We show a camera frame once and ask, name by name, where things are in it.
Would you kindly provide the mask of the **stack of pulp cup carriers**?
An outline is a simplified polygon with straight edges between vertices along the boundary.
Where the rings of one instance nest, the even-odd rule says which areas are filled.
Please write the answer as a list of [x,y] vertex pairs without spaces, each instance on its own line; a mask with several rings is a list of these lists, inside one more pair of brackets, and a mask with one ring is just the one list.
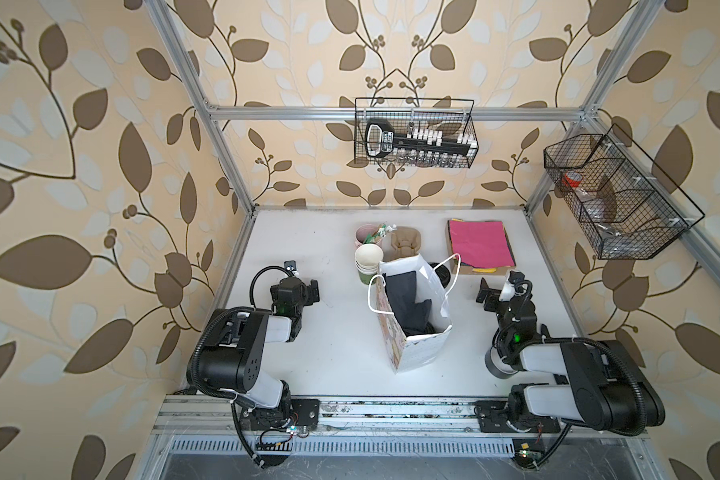
[[391,233],[391,259],[413,257],[419,254],[421,233],[412,227],[398,227]]

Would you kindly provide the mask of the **white paper gift bag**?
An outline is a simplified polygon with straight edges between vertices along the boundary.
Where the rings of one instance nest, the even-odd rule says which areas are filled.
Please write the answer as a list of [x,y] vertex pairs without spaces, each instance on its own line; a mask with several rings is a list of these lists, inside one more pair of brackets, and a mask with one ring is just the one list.
[[367,306],[378,318],[397,373],[432,362],[450,335],[449,294],[458,275],[443,285],[439,269],[447,270],[447,262],[432,266],[416,255],[380,263],[369,282]]

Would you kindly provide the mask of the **stack of paper cups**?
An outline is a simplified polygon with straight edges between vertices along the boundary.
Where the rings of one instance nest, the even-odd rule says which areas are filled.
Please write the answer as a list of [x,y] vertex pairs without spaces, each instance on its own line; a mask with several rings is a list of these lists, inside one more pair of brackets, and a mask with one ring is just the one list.
[[372,278],[378,274],[383,257],[384,252],[377,244],[363,244],[355,250],[356,270],[364,285],[369,285]]

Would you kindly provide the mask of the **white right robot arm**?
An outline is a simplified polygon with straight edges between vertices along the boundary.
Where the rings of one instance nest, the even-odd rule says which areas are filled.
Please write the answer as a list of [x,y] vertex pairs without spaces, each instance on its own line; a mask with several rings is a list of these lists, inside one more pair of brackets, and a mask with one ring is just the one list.
[[539,321],[533,284],[510,272],[500,288],[482,280],[476,301],[493,313],[497,329],[485,355],[488,371],[508,380],[520,373],[552,376],[550,383],[511,388],[499,416],[525,431],[544,420],[637,436],[666,419],[662,399],[618,340],[554,336]]

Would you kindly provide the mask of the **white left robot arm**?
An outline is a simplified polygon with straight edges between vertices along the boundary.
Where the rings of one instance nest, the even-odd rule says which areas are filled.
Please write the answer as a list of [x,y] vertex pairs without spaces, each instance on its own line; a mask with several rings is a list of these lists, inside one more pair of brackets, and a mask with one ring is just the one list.
[[290,387],[264,371],[264,349],[268,343],[296,340],[304,309],[320,301],[319,283],[288,276],[271,286],[270,294],[269,309],[214,312],[190,357],[187,382],[206,396],[285,419],[292,412]]

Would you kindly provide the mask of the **grey tape roll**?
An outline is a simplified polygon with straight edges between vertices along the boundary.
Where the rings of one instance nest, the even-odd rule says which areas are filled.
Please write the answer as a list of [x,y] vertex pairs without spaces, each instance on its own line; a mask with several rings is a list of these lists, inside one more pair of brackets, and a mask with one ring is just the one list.
[[498,351],[491,347],[485,355],[485,365],[488,371],[496,378],[506,380],[514,376],[517,371],[506,364],[499,356]]

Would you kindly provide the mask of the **pink cup of sachets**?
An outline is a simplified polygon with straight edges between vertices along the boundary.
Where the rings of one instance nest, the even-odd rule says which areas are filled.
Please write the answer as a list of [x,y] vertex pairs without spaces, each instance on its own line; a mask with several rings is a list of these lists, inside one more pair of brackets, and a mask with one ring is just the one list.
[[396,225],[387,223],[362,225],[355,231],[355,245],[357,247],[365,244],[379,245],[396,229]]

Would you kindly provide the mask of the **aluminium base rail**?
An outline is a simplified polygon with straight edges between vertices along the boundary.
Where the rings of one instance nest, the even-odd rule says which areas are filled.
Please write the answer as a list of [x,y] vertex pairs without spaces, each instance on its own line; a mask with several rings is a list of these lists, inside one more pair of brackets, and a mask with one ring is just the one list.
[[542,452],[555,420],[508,425],[503,398],[297,396],[281,423],[223,399],[171,395],[152,433],[171,453],[510,458]]

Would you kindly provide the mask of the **black paper napkin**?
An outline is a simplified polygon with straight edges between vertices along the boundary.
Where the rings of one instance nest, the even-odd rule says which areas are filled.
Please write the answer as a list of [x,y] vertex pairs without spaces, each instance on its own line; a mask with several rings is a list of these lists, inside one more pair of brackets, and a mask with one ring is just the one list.
[[416,273],[410,271],[384,276],[384,280],[390,307],[405,336],[434,334],[435,329],[429,321],[432,301],[430,299],[416,300]]

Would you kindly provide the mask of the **black socket set rack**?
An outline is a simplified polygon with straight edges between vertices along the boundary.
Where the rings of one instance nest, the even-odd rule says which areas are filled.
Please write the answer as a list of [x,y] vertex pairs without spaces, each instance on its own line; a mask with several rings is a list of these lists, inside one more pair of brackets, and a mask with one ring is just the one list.
[[413,128],[410,132],[397,133],[384,119],[371,119],[360,141],[366,155],[373,158],[401,157],[404,153],[470,157],[478,151],[477,139],[471,134],[461,133],[453,140],[439,130]]

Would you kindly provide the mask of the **plastic bottle red cap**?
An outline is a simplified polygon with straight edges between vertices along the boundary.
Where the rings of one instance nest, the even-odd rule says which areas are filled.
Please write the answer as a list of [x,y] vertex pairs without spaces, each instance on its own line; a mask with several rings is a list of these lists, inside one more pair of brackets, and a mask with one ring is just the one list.
[[562,190],[569,195],[573,211],[577,214],[595,209],[599,205],[598,197],[584,188],[584,176],[576,170],[563,173]]

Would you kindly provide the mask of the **stack of black cup lids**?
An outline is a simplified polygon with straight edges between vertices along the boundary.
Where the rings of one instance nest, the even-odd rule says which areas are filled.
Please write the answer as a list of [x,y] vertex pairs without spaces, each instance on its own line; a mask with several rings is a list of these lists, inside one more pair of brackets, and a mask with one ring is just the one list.
[[452,280],[452,274],[447,265],[439,265],[435,262],[430,262],[429,265],[437,275],[443,288],[447,288]]

